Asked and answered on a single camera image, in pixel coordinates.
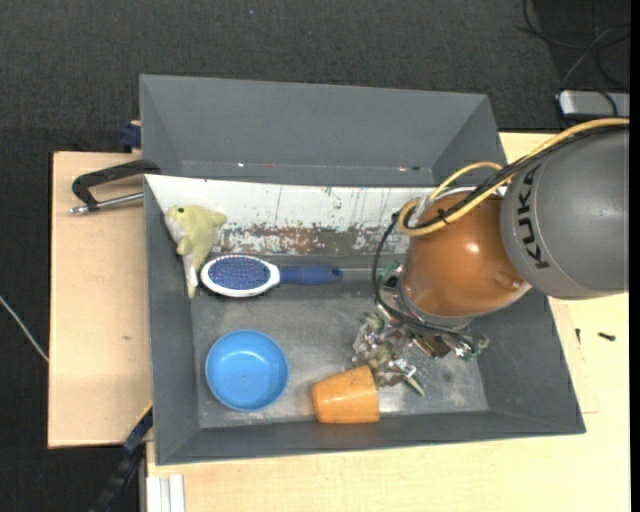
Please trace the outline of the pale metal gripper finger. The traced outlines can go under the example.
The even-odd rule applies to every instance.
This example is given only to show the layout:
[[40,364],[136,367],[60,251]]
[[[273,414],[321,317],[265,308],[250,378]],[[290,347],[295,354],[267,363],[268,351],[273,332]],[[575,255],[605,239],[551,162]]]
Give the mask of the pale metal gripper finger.
[[381,386],[391,387],[407,384],[419,396],[425,396],[425,389],[417,376],[417,368],[406,358],[392,356],[382,365]]
[[361,318],[361,325],[352,345],[353,363],[387,366],[399,357],[401,330],[380,312],[369,312]]

